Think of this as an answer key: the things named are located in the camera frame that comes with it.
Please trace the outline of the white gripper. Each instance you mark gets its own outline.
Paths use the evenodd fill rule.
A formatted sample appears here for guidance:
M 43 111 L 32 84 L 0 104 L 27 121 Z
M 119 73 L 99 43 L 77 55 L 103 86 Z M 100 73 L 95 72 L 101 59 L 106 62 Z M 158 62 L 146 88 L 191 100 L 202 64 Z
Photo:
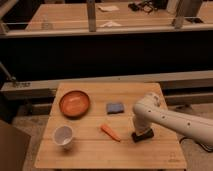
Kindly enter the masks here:
M 158 94 L 154 92 L 149 92 L 145 94 L 145 99 L 150 103 L 153 104 L 156 107 L 159 107 L 161 105 L 160 97 Z

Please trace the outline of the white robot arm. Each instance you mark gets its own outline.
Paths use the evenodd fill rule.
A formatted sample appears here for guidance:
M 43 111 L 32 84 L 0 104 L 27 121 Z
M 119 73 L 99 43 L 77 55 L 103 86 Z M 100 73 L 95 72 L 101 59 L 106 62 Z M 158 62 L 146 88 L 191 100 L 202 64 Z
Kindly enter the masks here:
M 133 105 L 134 140 L 153 136 L 151 124 L 156 123 L 179 134 L 213 146 L 213 120 L 175 112 L 160 107 L 160 98 L 154 92 L 146 93 Z

